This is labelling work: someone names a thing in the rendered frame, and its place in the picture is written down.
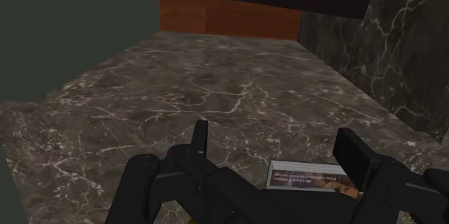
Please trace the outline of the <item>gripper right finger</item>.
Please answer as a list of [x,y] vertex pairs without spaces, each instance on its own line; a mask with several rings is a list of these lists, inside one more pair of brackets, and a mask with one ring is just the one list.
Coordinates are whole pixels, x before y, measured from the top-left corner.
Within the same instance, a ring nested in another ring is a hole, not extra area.
[[409,170],[376,153],[350,128],[340,128],[332,154],[363,196],[349,224],[396,224],[407,212],[416,224],[449,224],[449,171]]

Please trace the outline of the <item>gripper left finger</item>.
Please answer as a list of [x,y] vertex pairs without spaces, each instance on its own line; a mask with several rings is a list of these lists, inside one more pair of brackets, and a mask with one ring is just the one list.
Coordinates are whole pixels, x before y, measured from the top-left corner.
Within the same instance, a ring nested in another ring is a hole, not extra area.
[[104,224],[154,224],[164,202],[176,201],[196,224],[260,224],[259,189],[207,159],[208,122],[164,158],[139,154],[124,168]]

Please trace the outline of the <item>grey book with brown cover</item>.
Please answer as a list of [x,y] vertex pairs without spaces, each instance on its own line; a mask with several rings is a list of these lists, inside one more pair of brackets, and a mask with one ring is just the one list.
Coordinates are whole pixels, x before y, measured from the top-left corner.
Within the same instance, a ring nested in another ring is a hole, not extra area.
[[360,200],[363,193],[337,164],[271,160],[266,189],[337,192]]

